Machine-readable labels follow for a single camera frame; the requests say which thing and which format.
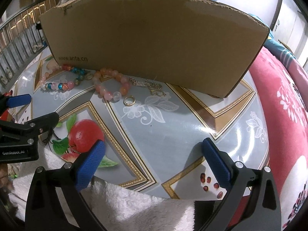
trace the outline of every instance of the brown cardboard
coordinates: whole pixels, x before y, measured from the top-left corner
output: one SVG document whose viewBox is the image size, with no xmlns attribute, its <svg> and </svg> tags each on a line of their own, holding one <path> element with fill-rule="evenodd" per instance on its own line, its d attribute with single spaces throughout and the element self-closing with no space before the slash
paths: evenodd
<svg viewBox="0 0 308 231">
<path fill-rule="evenodd" d="M 269 29 L 210 0 L 75 0 L 41 15 L 59 64 L 156 79 L 227 96 Z"/>
</svg>

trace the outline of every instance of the staircase railing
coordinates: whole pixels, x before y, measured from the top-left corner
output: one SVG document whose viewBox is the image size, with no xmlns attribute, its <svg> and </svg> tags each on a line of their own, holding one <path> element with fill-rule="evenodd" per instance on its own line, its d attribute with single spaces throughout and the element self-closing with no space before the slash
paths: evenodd
<svg viewBox="0 0 308 231">
<path fill-rule="evenodd" d="M 11 15 L 0 26 L 0 91 L 8 90 L 21 72 L 45 47 L 37 23 L 60 0 L 37 0 Z"/>
</svg>

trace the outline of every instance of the red blanket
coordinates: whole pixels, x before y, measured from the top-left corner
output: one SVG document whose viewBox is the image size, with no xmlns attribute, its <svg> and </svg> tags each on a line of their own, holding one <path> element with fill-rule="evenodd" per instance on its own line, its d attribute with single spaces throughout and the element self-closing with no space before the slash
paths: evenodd
<svg viewBox="0 0 308 231">
<path fill-rule="evenodd" d="M 288 71 L 265 47 L 249 71 L 266 119 L 269 166 L 280 195 L 284 229 L 307 195 L 307 111 Z"/>
</svg>

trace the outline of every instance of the shoe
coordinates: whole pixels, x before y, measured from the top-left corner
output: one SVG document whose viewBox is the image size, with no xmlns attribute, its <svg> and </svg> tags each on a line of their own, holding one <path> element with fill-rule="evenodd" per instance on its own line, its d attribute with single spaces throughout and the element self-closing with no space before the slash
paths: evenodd
<svg viewBox="0 0 308 231">
<path fill-rule="evenodd" d="M 7 85 L 9 82 L 4 76 L 0 76 L 0 80 L 4 83 L 4 85 Z"/>
<path fill-rule="evenodd" d="M 36 53 L 39 50 L 39 47 L 37 45 L 33 45 L 32 49 L 33 52 Z"/>
<path fill-rule="evenodd" d="M 7 73 L 7 76 L 8 76 L 10 79 L 12 79 L 13 74 L 12 74 L 11 70 L 9 69 L 9 67 L 7 67 L 7 68 L 5 69 L 5 71 L 6 71 L 6 73 Z"/>
</svg>

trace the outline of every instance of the beaded bracelet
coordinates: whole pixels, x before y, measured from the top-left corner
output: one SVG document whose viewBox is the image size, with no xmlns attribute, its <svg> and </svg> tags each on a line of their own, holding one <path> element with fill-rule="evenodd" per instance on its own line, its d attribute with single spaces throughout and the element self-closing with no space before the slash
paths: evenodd
<svg viewBox="0 0 308 231">
<path fill-rule="evenodd" d="M 122 87 L 120 88 L 120 91 L 116 91 L 113 94 L 109 92 L 101 83 L 100 77 L 113 77 L 116 79 L 118 82 L 121 82 Z M 95 90 L 104 97 L 105 100 L 111 101 L 112 99 L 114 101 L 119 101 L 123 95 L 127 95 L 131 83 L 129 82 L 129 79 L 119 73 L 117 70 L 112 70 L 112 69 L 106 69 L 102 68 L 100 71 L 96 71 L 94 73 L 94 77 L 92 78 L 92 81 L 95 86 Z"/>
<path fill-rule="evenodd" d="M 73 73 L 79 74 L 78 78 L 74 79 L 73 81 L 69 81 L 67 83 L 45 83 L 46 79 L 54 72 L 57 72 L 59 70 L 65 70 L 65 71 L 71 71 Z M 84 79 L 85 76 L 87 76 L 87 72 L 84 69 L 79 69 L 77 67 L 72 67 L 68 64 L 63 64 L 62 67 L 59 65 L 53 68 L 52 72 L 46 72 L 44 76 L 39 81 L 39 85 L 43 90 L 71 90 L 75 86 L 78 86 Z"/>
</svg>

